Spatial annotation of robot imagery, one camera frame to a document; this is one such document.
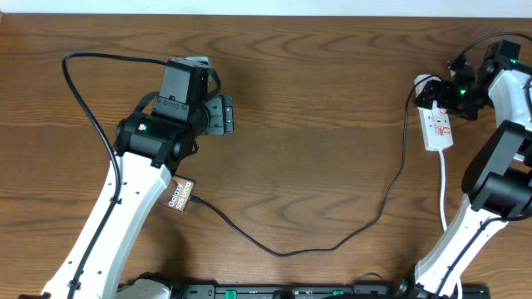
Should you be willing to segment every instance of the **black cable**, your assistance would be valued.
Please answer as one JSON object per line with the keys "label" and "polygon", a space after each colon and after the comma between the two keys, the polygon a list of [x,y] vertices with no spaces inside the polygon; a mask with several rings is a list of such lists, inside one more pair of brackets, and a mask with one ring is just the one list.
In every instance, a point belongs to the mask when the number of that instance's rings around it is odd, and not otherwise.
{"label": "black cable", "polygon": [[67,296],[68,299],[73,298],[74,292],[78,288],[78,282],[79,282],[80,276],[83,273],[83,267],[85,266],[86,260],[91,255],[92,249],[94,248],[94,245],[96,244],[96,241],[98,240],[98,237],[100,237],[101,231],[103,230],[103,228],[105,227],[107,223],[107,220],[111,216],[111,213],[113,211],[113,208],[116,205],[116,202],[118,201],[118,197],[121,191],[120,169],[118,167],[118,163],[116,161],[116,157],[114,155],[114,150],[112,148],[111,142],[109,142],[109,140],[107,139],[106,133],[101,128],[100,124],[96,120],[96,117],[92,114],[91,109],[89,109],[89,107],[87,106],[83,98],[81,98],[79,91],[77,91],[77,88],[74,86],[74,83],[72,82],[72,79],[70,78],[70,74],[68,73],[67,63],[68,63],[68,60],[73,57],[100,57],[100,58],[110,58],[110,59],[116,59],[116,60],[122,60],[122,61],[149,62],[149,63],[160,64],[163,66],[166,65],[165,62],[157,61],[154,59],[136,58],[136,57],[128,57],[128,56],[120,56],[120,55],[103,54],[103,53],[79,52],[79,53],[67,54],[65,55],[65,57],[63,57],[62,70],[63,70],[63,75],[65,77],[65,81],[68,84],[68,87],[70,87],[70,90],[72,91],[72,94],[74,95],[74,97],[76,97],[77,102],[79,103],[83,111],[85,111],[87,117],[89,118],[91,123],[96,128],[98,135],[100,136],[101,140],[103,141],[104,146],[106,147],[107,154],[109,154],[109,157],[111,158],[111,164],[115,171],[115,192],[111,199],[111,203],[109,204],[109,208],[107,208],[106,213],[101,219],[100,224],[96,228],[96,231],[94,232],[94,236],[92,236],[92,239],[89,242],[89,245],[87,246],[86,251],[83,253],[80,263],[76,269],[76,273],[74,274],[74,277],[70,281],[70,289],[68,290],[68,296]]}
{"label": "black cable", "polygon": [[152,91],[152,92],[146,94],[145,96],[143,96],[140,99],[139,104],[136,105],[136,107],[135,107],[135,109],[133,111],[142,112],[144,110],[144,108],[146,108],[148,106],[148,104],[150,104],[151,100],[153,100],[156,96],[159,96],[159,92],[158,91]]}
{"label": "black cable", "polygon": [[384,278],[382,278],[382,276],[380,276],[378,273],[375,273],[375,272],[367,272],[367,273],[364,273],[362,274],[361,276],[359,276],[354,282],[352,282],[352,286],[351,286],[351,290],[352,290],[352,293],[354,294],[355,293],[355,287],[357,286],[357,284],[364,278],[366,277],[379,277],[381,278],[381,281],[385,281]]}
{"label": "black cable", "polygon": [[526,105],[529,107],[529,112],[532,115],[532,99],[530,99],[530,88],[532,86],[530,83],[532,83],[532,76],[530,76],[530,78],[526,81],[523,89],[525,90]]}
{"label": "black cable", "polygon": [[529,37],[527,36],[526,34],[523,34],[523,33],[519,33],[519,32],[498,32],[498,33],[493,33],[493,34],[489,34],[485,37],[481,37],[479,38],[478,40],[476,40],[475,42],[473,42],[472,44],[470,44],[469,46],[467,46],[464,51],[462,51],[458,57],[464,55],[467,51],[471,50],[474,46],[478,45],[480,42],[483,42],[487,39],[490,39],[492,37],[502,37],[502,36],[514,36],[514,37],[523,37],[529,41],[532,42],[532,37]]}
{"label": "black cable", "polygon": [[265,252],[275,256],[275,257],[291,257],[294,255],[302,254],[302,253],[309,253],[309,252],[333,252],[337,249],[339,249],[345,242],[349,241],[351,238],[357,236],[358,234],[364,232],[365,230],[372,227],[375,223],[379,221],[379,219],[382,216],[382,212],[384,211],[384,207],[386,206],[388,197],[390,196],[390,193],[392,192],[393,186],[396,184],[397,180],[399,179],[399,175],[401,175],[402,171],[405,168],[405,158],[406,158],[406,128],[408,125],[408,103],[410,102],[410,98],[412,94],[414,93],[414,90],[418,85],[420,85],[423,81],[426,81],[427,79],[430,79],[432,77],[437,77],[441,80],[439,76],[436,75],[430,75],[426,78],[423,78],[423,80],[417,82],[414,87],[410,90],[410,93],[408,94],[408,97],[406,98],[406,104],[405,104],[405,124],[403,126],[402,131],[402,157],[401,157],[401,167],[399,168],[399,171],[396,174],[396,177],[392,180],[392,183],[390,184],[390,187],[388,188],[388,191],[386,192],[386,195],[384,196],[384,199],[382,200],[381,207],[379,208],[377,216],[364,225],[363,227],[359,228],[358,230],[354,231],[353,233],[349,234],[347,237],[345,237],[340,243],[338,243],[336,246],[332,248],[314,248],[314,249],[303,249],[303,250],[297,250],[294,252],[287,252],[287,253],[279,253],[275,252],[274,250],[267,248],[259,241],[255,240],[251,236],[249,236],[246,232],[244,232],[242,229],[240,229],[236,224],[234,224],[229,217],[227,217],[222,211],[220,211],[218,208],[216,208],[214,205],[204,201],[203,199],[192,195],[190,198],[190,201],[194,203],[203,204],[207,208],[210,208],[215,213],[217,213],[232,229],[234,229],[237,233],[241,234],[244,238],[247,238],[251,243],[255,244],[258,248],[264,250]]}
{"label": "black cable", "polygon": [[214,68],[211,67],[209,69],[209,75],[213,78],[214,83],[216,83],[216,88],[214,88],[214,90],[212,90],[211,92],[207,94],[207,100],[211,100],[215,96],[217,96],[219,93],[219,90],[222,88],[222,81],[219,79],[218,73],[216,72]]}

